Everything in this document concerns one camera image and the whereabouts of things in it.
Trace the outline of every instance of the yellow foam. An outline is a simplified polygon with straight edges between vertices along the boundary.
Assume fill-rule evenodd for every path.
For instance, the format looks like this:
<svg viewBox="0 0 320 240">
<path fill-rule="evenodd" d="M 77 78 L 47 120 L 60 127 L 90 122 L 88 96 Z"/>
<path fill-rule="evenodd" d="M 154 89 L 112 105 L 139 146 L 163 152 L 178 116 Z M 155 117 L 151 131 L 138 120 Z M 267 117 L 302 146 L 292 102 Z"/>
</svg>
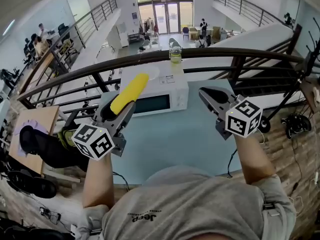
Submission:
<svg viewBox="0 0 320 240">
<path fill-rule="evenodd" d="M 147 86 L 149 75 L 140 73 L 124 88 L 110 105 L 111 111 L 118 115 L 121 110 L 131 101 L 136 101 L 144 88 Z"/>
</svg>

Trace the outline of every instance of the cable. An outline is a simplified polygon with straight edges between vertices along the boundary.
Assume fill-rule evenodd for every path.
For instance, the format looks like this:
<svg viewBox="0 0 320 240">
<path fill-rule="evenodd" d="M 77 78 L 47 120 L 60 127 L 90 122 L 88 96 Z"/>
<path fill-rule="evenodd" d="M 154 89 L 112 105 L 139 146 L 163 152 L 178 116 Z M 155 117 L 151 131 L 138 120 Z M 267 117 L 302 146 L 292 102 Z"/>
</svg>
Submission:
<svg viewBox="0 0 320 240">
<path fill-rule="evenodd" d="M 292 204 L 293 204 L 293 206 L 295 206 L 295 200 L 297 199 L 297 198 L 300 198 L 301 199 L 301 209 L 300 209 L 300 211 L 297 211 L 296 212 L 296 214 L 298 215 L 297 216 L 297 218 L 301 215 L 301 213 L 302 213 L 302 211 L 304 210 L 304 201 L 303 201 L 303 199 L 302 199 L 302 197 L 301 196 L 297 196 L 297 197 L 295 197 L 295 198 L 292 198 L 292 197 L 290 197 L 290 196 L 288 196 L 288 198 L 290 199 L 290 200 L 292 200 L 291 202 L 292 202 Z"/>
<path fill-rule="evenodd" d="M 121 178 L 125 181 L 126 191 L 129 192 L 129 191 L 130 191 L 129 184 L 128 184 L 128 182 L 126 181 L 125 177 L 123 177 L 121 174 L 119 174 L 119 173 L 117 173 L 117 172 L 113 172 L 113 175 L 119 176 L 119 177 L 121 177 Z"/>
<path fill-rule="evenodd" d="M 261 133 L 262 137 L 263 137 L 263 142 L 259 142 L 260 144 L 264 144 L 265 143 L 265 136 L 264 134 L 257 128 L 257 130 Z"/>
<path fill-rule="evenodd" d="M 52 224 L 54 225 L 58 225 L 59 223 L 61 223 L 63 225 L 63 227 L 71 233 L 71 231 L 69 229 L 67 229 L 66 225 L 64 223 L 62 223 L 61 221 L 61 213 L 58 213 L 58 212 L 55 212 L 55 211 L 51 211 L 48 207 L 46 207 L 43 203 L 41 203 L 40 201 L 38 201 L 37 199 L 35 199 L 33 196 L 31 196 L 30 194 L 26 194 L 26 193 L 23 193 L 21 192 L 22 194 L 24 194 L 25 196 L 27 196 L 28 198 L 31 198 L 33 199 L 34 201 L 36 201 L 39 205 L 41 205 L 43 208 L 45 208 L 48 212 L 46 213 L 43 213 L 43 216 L 49 220 Z M 52 217 L 55 217 L 56 218 L 56 221 L 53 222 L 52 221 Z"/>
<path fill-rule="evenodd" d="M 318 171 L 318 152 L 319 152 L 319 146 L 318 146 L 318 138 L 317 138 L 317 129 L 316 129 L 316 120 L 313 118 L 313 128 L 314 128 L 314 134 L 315 134 L 315 171 Z"/>
<path fill-rule="evenodd" d="M 238 149 L 235 149 L 235 151 L 233 152 L 233 154 L 232 154 L 231 157 L 230 157 L 230 161 L 229 161 L 229 164 L 228 164 L 228 179 L 233 178 L 233 176 L 230 174 L 229 167 L 230 167 L 231 161 L 232 161 L 232 159 L 234 158 L 235 153 L 236 153 L 237 151 L 238 151 Z"/>
<path fill-rule="evenodd" d="M 299 167 L 300 179 L 294 184 L 290 196 L 291 196 L 291 195 L 293 194 L 293 192 L 297 189 L 297 187 L 298 187 L 298 185 L 299 185 L 299 182 L 303 179 L 301 167 L 300 167 L 300 164 L 299 164 L 298 161 L 297 161 L 296 152 L 295 152 L 295 148 L 294 148 L 294 140 L 293 140 L 293 139 L 291 139 L 291 146 L 292 146 L 292 150 L 293 150 L 293 158 L 294 158 L 294 161 L 296 162 L 296 164 L 297 164 L 298 167 Z"/>
</svg>

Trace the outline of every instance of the white microwave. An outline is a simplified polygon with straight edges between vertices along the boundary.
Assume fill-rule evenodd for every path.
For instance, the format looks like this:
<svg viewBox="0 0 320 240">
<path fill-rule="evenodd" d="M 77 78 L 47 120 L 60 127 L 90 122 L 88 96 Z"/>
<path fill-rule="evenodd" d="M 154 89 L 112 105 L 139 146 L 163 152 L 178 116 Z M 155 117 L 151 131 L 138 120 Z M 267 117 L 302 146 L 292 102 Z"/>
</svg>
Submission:
<svg viewBox="0 0 320 240">
<path fill-rule="evenodd" d="M 139 73 L 147 73 L 149 81 L 136 101 L 133 117 L 187 109 L 189 86 L 184 73 L 173 74 L 170 61 L 126 67 L 122 70 L 120 92 Z"/>
</svg>

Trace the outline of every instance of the desk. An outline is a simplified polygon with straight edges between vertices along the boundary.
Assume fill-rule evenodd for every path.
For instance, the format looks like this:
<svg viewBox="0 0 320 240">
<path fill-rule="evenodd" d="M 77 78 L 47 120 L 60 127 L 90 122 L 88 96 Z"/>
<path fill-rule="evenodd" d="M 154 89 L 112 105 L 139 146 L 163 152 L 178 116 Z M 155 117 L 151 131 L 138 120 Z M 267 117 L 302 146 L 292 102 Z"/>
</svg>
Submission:
<svg viewBox="0 0 320 240">
<path fill-rule="evenodd" d="M 318 78 L 315 78 L 315 77 L 306 77 L 304 80 L 302 80 L 302 83 L 300 84 L 300 89 L 307 103 L 309 104 L 312 113 L 315 114 L 318 111 L 320 111 L 320 105 L 315 106 L 315 96 L 313 93 L 314 87 L 316 87 L 320 91 Z"/>
<path fill-rule="evenodd" d="M 129 184 L 143 184 L 157 171 L 175 165 L 202 169 L 210 175 L 227 173 L 235 140 L 224 140 L 217 132 L 217 117 L 210 113 L 199 97 L 199 88 L 217 86 L 232 90 L 228 80 L 189 82 L 189 99 L 186 110 L 145 115 L 131 118 L 122 133 L 126 146 L 122 157 L 112 155 L 113 170 L 123 175 Z M 117 94 L 105 92 L 100 106 Z M 234 156 L 230 171 L 241 168 Z M 114 178 L 121 184 L 121 178 Z"/>
<path fill-rule="evenodd" d="M 198 35 L 201 35 L 201 27 L 200 26 L 195 26 L 194 27 L 198 31 Z M 206 27 L 206 35 L 211 35 L 212 36 L 212 29 L 209 29 L 209 26 Z"/>
<path fill-rule="evenodd" d="M 39 124 L 41 124 L 50 135 L 53 134 L 59 113 L 59 106 L 49 106 L 49 107 L 42 107 L 42 108 L 35 108 L 35 109 L 27 109 L 20 112 L 20 115 L 16 121 L 14 130 L 19 128 L 24 122 L 27 120 L 36 120 Z M 69 180 L 73 182 L 80 182 L 79 179 L 65 176 L 63 174 L 59 174 L 53 171 L 49 171 L 48 169 L 44 168 L 44 161 L 38 155 L 27 154 L 26 157 L 18 155 L 18 147 L 19 147 L 19 140 L 20 135 L 14 135 L 11 139 L 9 155 L 17 160 L 19 163 L 23 164 L 24 166 L 28 167 L 29 169 L 33 170 L 38 174 L 46 174 L 51 175 L 56 178 Z"/>
<path fill-rule="evenodd" d="M 162 51 L 162 46 L 160 44 L 152 44 L 151 48 L 149 45 L 144 46 L 145 50 L 144 51 L 138 51 L 137 54 L 145 54 L 145 53 L 150 53 L 150 52 L 157 52 L 157 51 Z"/>
</svg>

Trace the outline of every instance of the wooden board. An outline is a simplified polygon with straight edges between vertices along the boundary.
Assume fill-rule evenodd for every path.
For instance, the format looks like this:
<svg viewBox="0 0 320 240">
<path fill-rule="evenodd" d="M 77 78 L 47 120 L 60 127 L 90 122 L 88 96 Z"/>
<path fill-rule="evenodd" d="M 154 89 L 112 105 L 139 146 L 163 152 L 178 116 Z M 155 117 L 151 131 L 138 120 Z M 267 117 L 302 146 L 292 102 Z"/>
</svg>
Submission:
<svg viewBox="0 0 320 240">
<path fill-rule="evenodd" d="M 20 112 L 19 118 L 16 121 L 14 130 L 22 126 L 22 124 L 28 120 L 36 120 L 44 128 L 47 129 L 49 134 L 53 133 L 57 119 L 58 119 L 59 106 L 49 106 L 36 109 L 28 109 Z M 27 154 L 26 157 L 18 155 L 20 135 L 13 135 L 9 155 L 16 159 L 19 163 L 35 171 L 38 174 L 42 173 L 43 160 L 38 155 Z"/>
<path fill-rule="evenodd" d="M 302 83 L 300 84 L 300 89 L 301 89 L 306 101 L 308 102 L 313 114 L 320 111 L 320 105 L 315 106 L 315 96 L 313 93 L 314 87 L 316 87 L 320 91 L 320 85 L 318 84 L 318 78 L 306 77 L 304 80 L 302 80 Z"/>
</svg>

